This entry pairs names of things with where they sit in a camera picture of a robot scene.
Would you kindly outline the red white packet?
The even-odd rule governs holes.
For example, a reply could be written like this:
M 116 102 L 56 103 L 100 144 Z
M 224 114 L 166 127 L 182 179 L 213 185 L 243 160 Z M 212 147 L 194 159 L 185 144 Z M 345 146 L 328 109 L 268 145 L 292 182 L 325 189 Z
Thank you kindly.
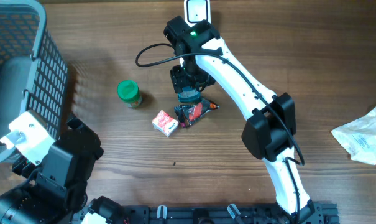
M 177 129 L 179 122 L 164 112 L 164 110 L 161 110 L 152 120 L 152 124 L 155 129 L 169 137 Z

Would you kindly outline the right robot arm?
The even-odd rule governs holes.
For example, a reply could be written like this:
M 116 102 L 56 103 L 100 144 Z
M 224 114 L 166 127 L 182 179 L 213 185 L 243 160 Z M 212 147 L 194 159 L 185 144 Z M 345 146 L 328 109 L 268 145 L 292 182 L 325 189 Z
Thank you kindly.
M 246 121 L 242 141 L 254 157 L 265 163 L 277 204 L 293 221 L 304 223 L 314 209 L 296 168 L 305 162 L 293 137 L 296 119 L 292 97 L 287 93 L 277 95 L 258 82 L 206 20 L 189 26 L 177 16 L 167 22 L 163 34 L 175 51 L 174 58 L 181 61 L 170 71 L 180 101 L 185 95 L 219 83 Z

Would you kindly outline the black red snack packet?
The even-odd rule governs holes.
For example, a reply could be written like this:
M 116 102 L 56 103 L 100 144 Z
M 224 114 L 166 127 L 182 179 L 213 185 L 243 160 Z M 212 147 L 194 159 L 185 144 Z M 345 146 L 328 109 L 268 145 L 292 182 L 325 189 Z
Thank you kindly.
M 182 128 L 197 123 L 206 113 L 219 108 L 219 105 L 211 100 L 202 98 L 199 103 L 194 105 L 178 105 L 174 107 L 177 120 Z

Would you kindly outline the blue bottle with white cap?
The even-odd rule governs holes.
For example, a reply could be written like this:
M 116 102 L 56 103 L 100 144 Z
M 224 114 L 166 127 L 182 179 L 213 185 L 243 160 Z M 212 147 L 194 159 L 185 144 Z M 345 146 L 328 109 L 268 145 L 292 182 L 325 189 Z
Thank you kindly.
M 181 93 L 177 94 L 178 101 L 181 103 L 197 103 L 201 101 L 201 93 L 197 89 L 186 87 Z

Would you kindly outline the green lid jar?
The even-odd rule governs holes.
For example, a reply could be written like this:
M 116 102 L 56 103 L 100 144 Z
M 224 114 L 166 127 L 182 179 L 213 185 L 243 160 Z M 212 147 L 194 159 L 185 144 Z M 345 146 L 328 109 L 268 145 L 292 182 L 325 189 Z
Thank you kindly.
M 119 98 L 129 107 L 136 108 L 142 102 L 138 85 L 133 80 L 123 80 L 117 86 Z

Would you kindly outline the beige PanTree snack pouch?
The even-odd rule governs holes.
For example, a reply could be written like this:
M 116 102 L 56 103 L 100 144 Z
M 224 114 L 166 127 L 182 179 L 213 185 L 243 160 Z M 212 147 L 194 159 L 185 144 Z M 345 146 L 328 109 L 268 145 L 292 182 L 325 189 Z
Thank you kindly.
M 365 116 L 334 128 L 331 134 L 351 160 L 376 165 L 376 107 Z

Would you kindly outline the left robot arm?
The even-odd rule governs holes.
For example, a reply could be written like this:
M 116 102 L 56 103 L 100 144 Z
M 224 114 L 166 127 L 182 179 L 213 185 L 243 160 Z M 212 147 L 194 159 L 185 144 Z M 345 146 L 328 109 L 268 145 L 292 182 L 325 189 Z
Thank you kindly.
M 43 163 L 0 196 L 0 223 L 128 223 L 124 209 L 101 196 L 87 202 L 86 188 L 103 155 L 98 135 L 76 116 L 49 148 Z

